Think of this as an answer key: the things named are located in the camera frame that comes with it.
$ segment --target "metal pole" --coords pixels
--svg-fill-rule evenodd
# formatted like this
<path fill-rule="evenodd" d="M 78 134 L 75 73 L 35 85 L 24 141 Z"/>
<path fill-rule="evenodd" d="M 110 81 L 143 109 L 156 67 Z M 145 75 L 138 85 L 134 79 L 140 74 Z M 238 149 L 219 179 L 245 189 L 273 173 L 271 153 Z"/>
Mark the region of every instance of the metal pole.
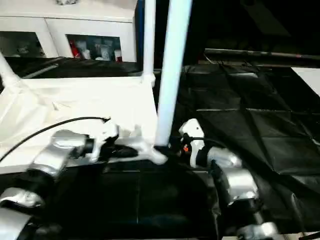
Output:
<path fill-rule="evenodd" d="M 144 2 L 143 76 L 151 78 L 150 81 L 153 85 L 155 82 L 156 0 L 145 0 Z"/>
<path fill-rule="evenodd" d="M 171 134 L 192 2 L 170 0 L 155 137 L 157 146 L 168 145 Z"/>

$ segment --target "glass cabinet door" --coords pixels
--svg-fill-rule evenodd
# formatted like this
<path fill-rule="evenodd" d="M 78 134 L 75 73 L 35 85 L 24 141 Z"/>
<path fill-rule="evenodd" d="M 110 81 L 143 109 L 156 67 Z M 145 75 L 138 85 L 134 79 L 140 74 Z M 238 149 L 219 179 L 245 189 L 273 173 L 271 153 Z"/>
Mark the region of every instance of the glass cabinet door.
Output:
<path fill-rule="evenodd" d="M 122 62 L 120 38 L 66 34 L 74 58 Z"/>
<path fill-rule="evenodd" d="M 46 57 L 35 32 L 0 31 L 0 51 L 5 57 Z"/>
<path fill-rule="evenodd" d="M 136 62 L 132 22 L 46 18 L 60 56 L 113 62 Z"/>
<path fill-rule="evenodd" d="M 47 23 L 41 17 L 0 16 L 0 51 L 6 57 L 59 56 Z"/>

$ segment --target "black cloth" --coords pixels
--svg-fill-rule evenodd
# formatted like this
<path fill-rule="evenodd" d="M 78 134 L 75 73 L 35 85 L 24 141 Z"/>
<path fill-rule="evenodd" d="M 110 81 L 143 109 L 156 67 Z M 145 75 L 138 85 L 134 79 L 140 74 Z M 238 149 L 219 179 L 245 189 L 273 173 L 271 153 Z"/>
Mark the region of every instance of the black cloth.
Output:
<path fill-rule="evenodd" d="M 36 61 L 39 61 L 36 67 L 31 59 L 27 63 L 23 63 L 22 59 L 10 59 L 9 62 L 16 73 L 22 76 L 40 68 L 41 61 Z M 46 66 L 45 61 L 51 60 L 42 59 L 41 68 Z M 138 75 L 140 72 L 134 63 L 67 58 L 55 63 L 59 64 L 58 68 L 37 78 L 111 77 Z M 23 67 L 24 64 L 31 66 L 28 71 Z M 154 98 L 157 103 L 160 75 L 156 78 Z M 186 120 L 197 118 L 206 137 L 219 139 L 241 156 L 258 184 L 264 208 L 270 211 L 282 233 L 318 231 L 319 107 L 319 96 L 290 68 L 186 66 L 181 73 L 172 135 L 179 135 L 178 129 Z M 1 189 L 5 187 L 6 181 L 2 180 L 5 177 L 0 176 Z M 132 182 L 125 178 L 121 181 Z M 150 181 L 150 191 L 157 184 L 161 184 L 164 190 L 171 189 L 166 180 L 156 182 L 156 179 Z M 123 184 L 123 188 L 126 188 L 124 186 L 129 189 L 131 184 Z M 110 198 L 116 199 L 118 191 L 119 188 L 111 191 Z M 192 211 L 187 208 L 180 210 L 184 213 Z M 225 234 L 232 235 L 233 231 L 231 224 Z M 207 237 L 208 232 L 204 230 L 202 237 Z"/>
<path fill-rule="evenodd" d="M 67 240 L 220 239 L 220 209 L 208 173 L 194 173 L 176 162 L 69 167 L 44 210 L 28 213 L 60 226 Z M 0 192 L 19 175 L 0 175 Z"/>

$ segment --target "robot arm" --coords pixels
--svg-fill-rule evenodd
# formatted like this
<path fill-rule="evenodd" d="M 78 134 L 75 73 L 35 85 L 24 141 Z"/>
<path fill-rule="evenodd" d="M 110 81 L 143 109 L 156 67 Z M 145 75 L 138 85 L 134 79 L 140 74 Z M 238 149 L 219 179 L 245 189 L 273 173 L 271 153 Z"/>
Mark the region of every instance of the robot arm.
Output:
<path fill-rule="evenodd" d="M 28 169 L 16 179 L 12 187 L 0 196 L 0 239 L 31 239 L 33 216 L 22 211 L 4 207 L 6 201 L 19 209 L 43 206 L 46 197 L 66 167 L 69 159 L 84 157 L 92 153 L 95 141 L 88 135 L 69 130 L 57 131 L 51 142 L 33 160 Z"/>
<path fill-rule="evenodd" d="M 243 167 L 242 160 L 227 148 L 205 147 L 198 121 L 190 119 L 179 130 L 182 137 L 191 139 L 190 165 L 211 168 L 211 174 L 222 204 L 232 213 L 237 236 L 244 240 L 283 239 L 276 225 L 266 221 L 261 212 L 257 184 L 252 174 Z"/>

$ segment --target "wrinkled fabric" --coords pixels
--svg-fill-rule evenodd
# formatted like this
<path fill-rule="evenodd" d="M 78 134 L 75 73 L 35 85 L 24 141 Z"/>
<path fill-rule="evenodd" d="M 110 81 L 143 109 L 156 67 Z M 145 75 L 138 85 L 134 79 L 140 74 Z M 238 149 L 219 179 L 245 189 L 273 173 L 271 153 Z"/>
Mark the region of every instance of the wrinkled fabric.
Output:
<path fill-rule="evenodd" d="M 186 67 L 172 134 L 192 117 L 241 156 L 281 232 L 320 230 L 320 98 L 290 68 Z"/>

